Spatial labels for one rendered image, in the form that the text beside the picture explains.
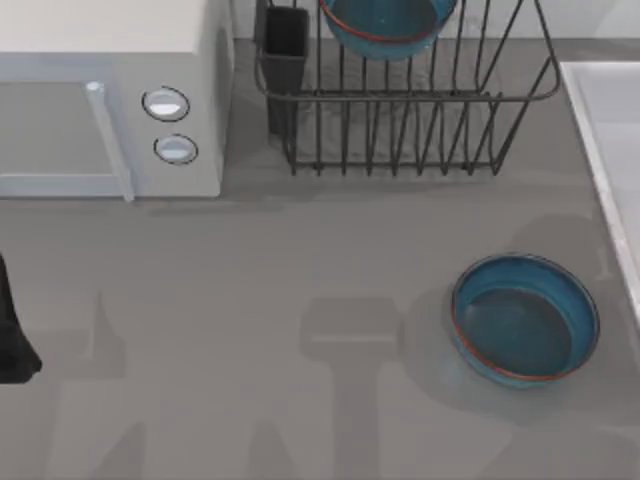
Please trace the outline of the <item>pale microwave oven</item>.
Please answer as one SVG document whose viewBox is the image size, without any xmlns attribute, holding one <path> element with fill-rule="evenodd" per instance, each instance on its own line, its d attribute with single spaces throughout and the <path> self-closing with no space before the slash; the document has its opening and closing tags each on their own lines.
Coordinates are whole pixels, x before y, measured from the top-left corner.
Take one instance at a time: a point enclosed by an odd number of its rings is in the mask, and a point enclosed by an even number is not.
<svg viewBox="0 0 640 480">
<path fill-rule="evenodd" d="M 120 197 L 85 84 L 107 105 L 138 198 L 221 190 L 234 76 L 230 0 L 0 0 L 0 198 Z M 181 91 L 189 114 L 154 120 L 142 95 Z M 184 135 L 171 165 L 154 141 Z"/>
</svg>

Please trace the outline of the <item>large microwave knob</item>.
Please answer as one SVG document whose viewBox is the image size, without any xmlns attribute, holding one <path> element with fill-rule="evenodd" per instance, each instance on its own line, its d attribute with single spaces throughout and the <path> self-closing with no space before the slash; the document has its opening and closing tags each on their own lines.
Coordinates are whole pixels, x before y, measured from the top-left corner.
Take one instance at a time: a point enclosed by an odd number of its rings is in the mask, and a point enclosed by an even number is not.
<svg viewBox="0 0 640 480">
<path fill-rule="evenodd" d="M 165 123 L 178 122 L 190 111 L 188 98 L 181 91 L 168 86 L 145 92 L 141 104 L 151 118 Z"/>
</svg>

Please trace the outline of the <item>blue bowl with red rim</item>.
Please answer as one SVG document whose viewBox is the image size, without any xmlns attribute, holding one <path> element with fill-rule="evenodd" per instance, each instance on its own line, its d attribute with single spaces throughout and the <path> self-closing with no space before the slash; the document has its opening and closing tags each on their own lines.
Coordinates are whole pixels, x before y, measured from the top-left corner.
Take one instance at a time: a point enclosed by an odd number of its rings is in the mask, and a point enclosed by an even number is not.
<svg viewBox="0 0 640 480">
<path fill-rule="evenodd" d="M 401 61 L 428 48 L 458 0 L 318 0 L 333 37 L 353 53 Z"/>
<path fill-rule="evenodd" d="M 583 367 L 598 346 L 593 296 L 564 266 L 507 252 L 467 267 L 452 286 L 450 335 L 481 376 L 508 388 L 556 383 Z"/>
</svg>

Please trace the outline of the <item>black cutlery holder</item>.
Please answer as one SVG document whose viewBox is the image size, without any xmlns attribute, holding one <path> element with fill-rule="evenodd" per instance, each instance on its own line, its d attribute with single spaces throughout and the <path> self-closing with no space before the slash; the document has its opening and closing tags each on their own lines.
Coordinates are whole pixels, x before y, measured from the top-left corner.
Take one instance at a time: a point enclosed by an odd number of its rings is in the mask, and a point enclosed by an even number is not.
<svg viewBox="0 0 640 480">
<path fill-rule="evenodd" d="M 309 12 L 298 6 L 279 6 L 272 0 L 256 0 L 254 41 L 265 82 L 269 133 L 284 137 L 297 112 L 295 101 L 281 96 L 302 89 L 309 51 Z"/>
</svg>

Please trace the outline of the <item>small microwave knob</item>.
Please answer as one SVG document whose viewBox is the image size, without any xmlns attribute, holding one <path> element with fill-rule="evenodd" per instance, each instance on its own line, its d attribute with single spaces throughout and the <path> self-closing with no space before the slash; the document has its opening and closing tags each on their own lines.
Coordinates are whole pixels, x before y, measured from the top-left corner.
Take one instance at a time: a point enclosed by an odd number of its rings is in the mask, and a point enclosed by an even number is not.
<svg viewBox="0 0 640 480">
<path fill-rule="evenodd" d="M 184 135 L 169 135 L 154 141 L 156 156 L 171 165 L 187 165 L 193 162 L 199 153 L 197 144 Z"/>
</svg>

